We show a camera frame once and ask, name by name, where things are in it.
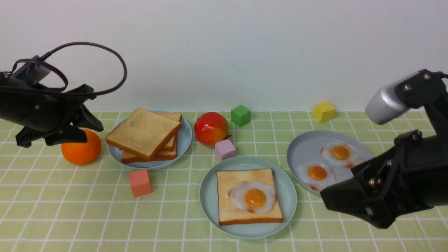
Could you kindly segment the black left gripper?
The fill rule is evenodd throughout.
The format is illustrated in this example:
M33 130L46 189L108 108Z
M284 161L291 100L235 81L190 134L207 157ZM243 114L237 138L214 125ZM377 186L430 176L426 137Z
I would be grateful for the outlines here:
M44 139L46 145L85 143L85 131L104 131L84 105L86 98L31 94L35 87L16 78L1 77L1 119L21 125L16 140Z

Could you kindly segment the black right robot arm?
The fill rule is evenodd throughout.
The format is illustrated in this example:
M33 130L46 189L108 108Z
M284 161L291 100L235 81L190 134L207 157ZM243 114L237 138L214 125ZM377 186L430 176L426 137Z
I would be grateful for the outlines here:
M411 130L394 139L379 156L352 168L352 178L320 192L328 210L348 214L387 229L397 217L447 205L447 74L420 70L384 86L365 113L383 125L423 107L435 135Z

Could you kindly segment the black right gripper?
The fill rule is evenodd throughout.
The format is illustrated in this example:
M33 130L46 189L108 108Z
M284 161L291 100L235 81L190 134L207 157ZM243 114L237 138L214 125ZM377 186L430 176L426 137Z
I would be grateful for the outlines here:
M328 210L387 229L403 210L447 205L447 132L401 134L394 146L352 169L354 177L323 189Z

